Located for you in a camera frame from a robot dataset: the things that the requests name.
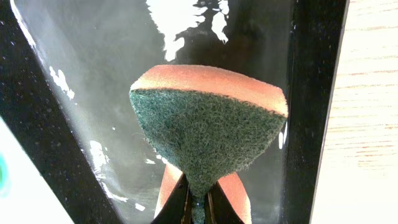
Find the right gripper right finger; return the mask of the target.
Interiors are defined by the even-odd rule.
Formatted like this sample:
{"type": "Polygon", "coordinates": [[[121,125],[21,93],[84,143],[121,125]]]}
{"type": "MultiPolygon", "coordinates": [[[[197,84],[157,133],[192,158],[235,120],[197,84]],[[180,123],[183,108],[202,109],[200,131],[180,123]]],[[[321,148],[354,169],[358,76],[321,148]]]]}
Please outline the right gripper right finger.
{"type": "Polygon", "coordinates": [[[217,182],[206,195],[206,224],[244,224],[217,182]]]}

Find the green dish sponge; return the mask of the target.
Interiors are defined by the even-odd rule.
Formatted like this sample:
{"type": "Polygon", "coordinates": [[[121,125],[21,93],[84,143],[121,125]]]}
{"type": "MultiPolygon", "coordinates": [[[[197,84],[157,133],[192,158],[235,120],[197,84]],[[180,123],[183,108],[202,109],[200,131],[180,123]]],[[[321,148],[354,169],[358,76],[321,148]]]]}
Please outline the green dish sponge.
{"type": "Polygon", "coordinates": [[[288,117],[279,87],[204,65],[157,65],[129,97],[148,143],[185,174],[195,221],[210,188],[263,154],[288,117]]]}

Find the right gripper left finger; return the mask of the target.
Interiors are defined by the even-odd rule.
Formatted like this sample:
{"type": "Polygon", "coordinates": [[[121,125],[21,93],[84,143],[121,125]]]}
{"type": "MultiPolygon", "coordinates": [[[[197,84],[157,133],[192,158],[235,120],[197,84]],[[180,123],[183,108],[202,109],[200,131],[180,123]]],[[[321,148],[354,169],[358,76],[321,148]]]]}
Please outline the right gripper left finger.
{"type": "Polygon", "coordinates": [[[150,224],[190,224],[190,190],[185,174],[179,178],[164,207],[150,224]]]}

